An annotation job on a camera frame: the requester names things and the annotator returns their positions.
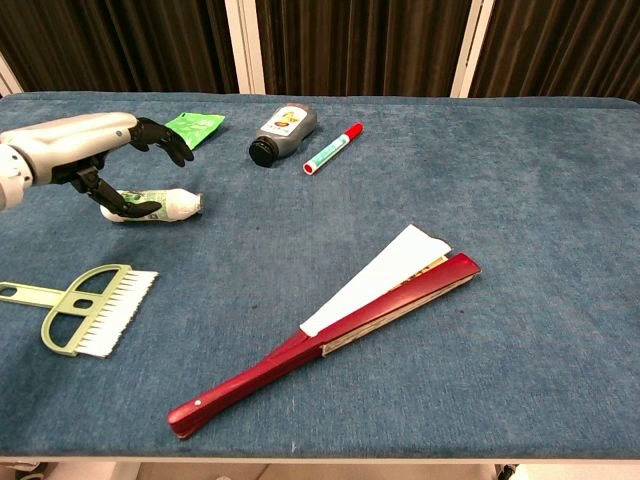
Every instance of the marker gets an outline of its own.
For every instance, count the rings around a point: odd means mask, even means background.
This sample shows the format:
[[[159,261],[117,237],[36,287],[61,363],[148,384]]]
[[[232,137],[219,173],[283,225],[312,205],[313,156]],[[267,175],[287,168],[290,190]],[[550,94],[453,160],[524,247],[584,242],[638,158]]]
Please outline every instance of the marker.
[[[305,163],[302,168],[307,175],[313,175],[322,165],[327,163],[336,153],[346,147],[358,135],[362,133],[364,127],[361,123],[354,124],[349,130],[336,138],[329,145],[324,147],[320,153],[316,154],[311,160]]]

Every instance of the white bristles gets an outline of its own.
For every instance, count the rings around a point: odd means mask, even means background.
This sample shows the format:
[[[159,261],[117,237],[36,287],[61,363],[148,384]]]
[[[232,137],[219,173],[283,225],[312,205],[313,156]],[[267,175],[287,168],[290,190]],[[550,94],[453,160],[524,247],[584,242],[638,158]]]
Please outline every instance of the white bristles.
[[[129,271],[82,337],[76,352],[102,358],[109,355],[157,275],[157,272]]]

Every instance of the white bottle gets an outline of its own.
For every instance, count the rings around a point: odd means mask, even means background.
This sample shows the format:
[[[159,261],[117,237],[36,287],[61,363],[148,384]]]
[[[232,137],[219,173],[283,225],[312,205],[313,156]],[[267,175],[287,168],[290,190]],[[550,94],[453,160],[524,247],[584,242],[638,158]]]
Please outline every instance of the white bottle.
[[[194,213],[202,212],[202,194],[199,193],[195,195],[182,188],[174,188],[173,190],[144,190],[140,192],[118,190],[118,193],[120,193],[127,202],[141,203],[151,201],[160,203],[162,207],[141,218],[124,218],[100,206],[102,215],[112,222],[144,222],[150,220],[175,222],[176,220],[189,218]]]

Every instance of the red marker cap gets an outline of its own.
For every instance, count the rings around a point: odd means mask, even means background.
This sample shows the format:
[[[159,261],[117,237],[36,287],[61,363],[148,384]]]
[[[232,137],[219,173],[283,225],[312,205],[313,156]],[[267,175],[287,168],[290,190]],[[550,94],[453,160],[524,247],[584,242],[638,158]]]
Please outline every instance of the red marker cap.
[[[351,142],[351,141],[353,141],[354,138],[356,138],[358,135],[360,135],[363,130],[364,130],[364,125],[362,125],[361,123],[356,123],[356,124],[352,125],[351,128],[349,128],[349,130],[344,132],[344,134],[347,137],[349,137],[349,141]]]

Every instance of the plastic bottle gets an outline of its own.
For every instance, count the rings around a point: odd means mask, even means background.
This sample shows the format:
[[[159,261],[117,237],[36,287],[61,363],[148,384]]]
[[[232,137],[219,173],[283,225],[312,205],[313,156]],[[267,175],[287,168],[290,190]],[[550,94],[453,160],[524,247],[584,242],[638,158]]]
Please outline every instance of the plastic bottle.
[[[140,203],[153,201],[162,204],[162,207],[141,218],[124,218],[100,206],[102,215],[112,222],[144,222],[150,220],[175,222],[176,220],[189,218],[194,213],[202,213],[202,194],[199,193],[195,195],[182,188],[174,188],[173,190],[145,190],[140,192],[118,190],[118,192],[128,202]]]
[[[249,155],[256,164],[269,168],[276,159],[293,153],[317,123],[316,112],[310,106],[287,103],[258,129]]]

